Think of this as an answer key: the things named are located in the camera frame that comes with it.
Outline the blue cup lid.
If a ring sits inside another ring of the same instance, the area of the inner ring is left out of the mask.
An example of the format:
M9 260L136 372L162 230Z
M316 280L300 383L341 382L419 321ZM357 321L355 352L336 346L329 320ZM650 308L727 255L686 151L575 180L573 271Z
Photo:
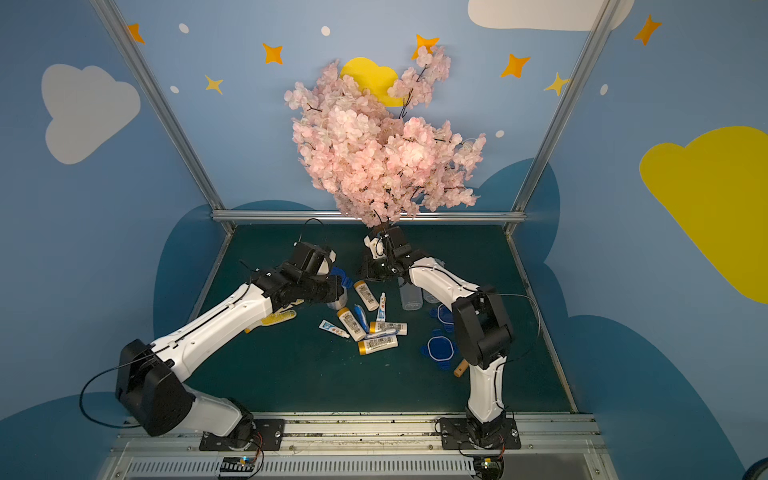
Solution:
M433 330L420 347L421 355L434 362L440 370L451 369L451 362L458 354L455 342L443 331Z
M442 326L443 330L447 333L454 332L454 319L451 311L444 305L440 304L429 311L431 318L437 320Z

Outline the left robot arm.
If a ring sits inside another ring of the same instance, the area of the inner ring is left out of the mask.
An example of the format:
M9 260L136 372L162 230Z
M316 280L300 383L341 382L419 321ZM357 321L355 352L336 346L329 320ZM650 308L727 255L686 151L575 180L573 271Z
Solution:
M245 450L256 442L253 417L239 403L186 386L211 355L247 329L297 302L328 304L343 292L328 247L298 242L281 265L257 270L229 297L149 344L134 340L120 354L115 396L140 427L157 437L188 429Z

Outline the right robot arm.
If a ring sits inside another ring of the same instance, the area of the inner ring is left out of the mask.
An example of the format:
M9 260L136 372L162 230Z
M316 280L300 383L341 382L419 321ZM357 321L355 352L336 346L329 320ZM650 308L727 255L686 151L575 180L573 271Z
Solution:
M364 238L362 275L399 277L450 309L456 344L469 364L468 424L479 435L498 431L506 419L501 394L503 368L515 334L501 295L450 272L407 242L399 227L378 226Z

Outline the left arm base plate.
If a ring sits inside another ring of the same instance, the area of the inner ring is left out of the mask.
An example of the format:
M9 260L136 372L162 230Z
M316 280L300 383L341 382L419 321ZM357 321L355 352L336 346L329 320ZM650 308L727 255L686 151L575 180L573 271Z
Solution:
M278 451L281 447L285 421L283 419L245 419L227 436L204 432L200 451L256 452Z

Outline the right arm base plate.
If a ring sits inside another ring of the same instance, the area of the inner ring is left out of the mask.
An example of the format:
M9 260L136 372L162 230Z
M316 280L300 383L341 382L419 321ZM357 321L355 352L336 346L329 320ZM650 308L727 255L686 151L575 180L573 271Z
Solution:
M516 422L506 417L499 417L487 423L473 418L441 417L436 427L444 450L522 448Z

